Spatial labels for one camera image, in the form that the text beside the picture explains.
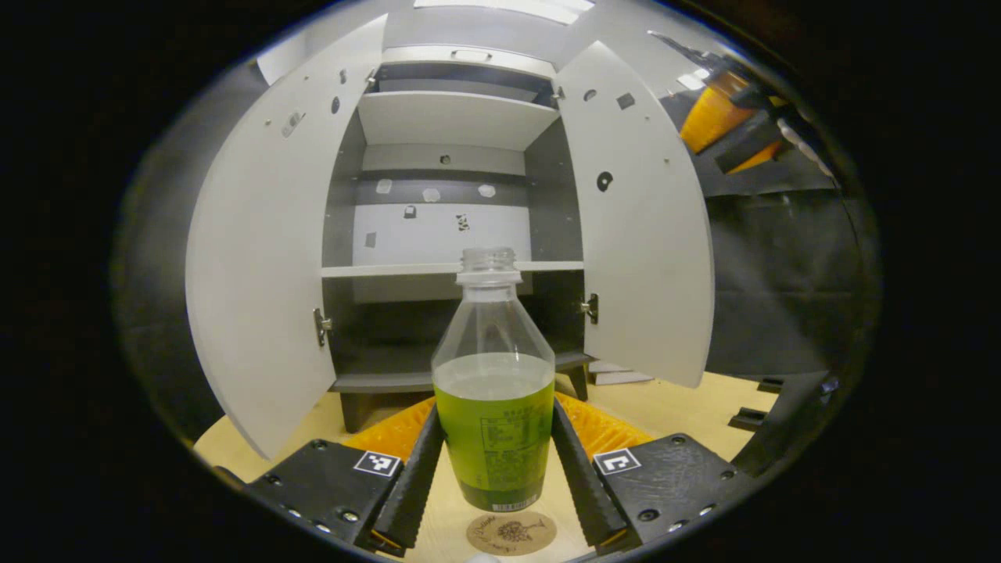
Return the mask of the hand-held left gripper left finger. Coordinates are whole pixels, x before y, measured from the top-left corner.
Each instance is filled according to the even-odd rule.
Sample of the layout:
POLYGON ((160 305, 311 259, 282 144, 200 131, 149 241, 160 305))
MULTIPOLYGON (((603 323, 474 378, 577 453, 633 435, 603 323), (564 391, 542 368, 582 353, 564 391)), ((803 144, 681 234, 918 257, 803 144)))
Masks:
POLYGON ((443 443, 429 398, 346 442, 312 439, 246 491, 337 548, 403 557, 416 546, 443 443))

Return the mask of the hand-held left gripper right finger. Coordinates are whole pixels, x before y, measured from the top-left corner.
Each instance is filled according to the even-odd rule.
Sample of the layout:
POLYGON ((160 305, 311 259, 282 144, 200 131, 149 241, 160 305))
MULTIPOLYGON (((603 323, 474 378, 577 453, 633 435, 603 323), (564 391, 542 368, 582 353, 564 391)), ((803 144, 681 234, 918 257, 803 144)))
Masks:
POLYGON ((754 477, 683 432, 590 456, 582 430, 554 400, 553 443, 596 554, 668 549, 754 492, 754 477))

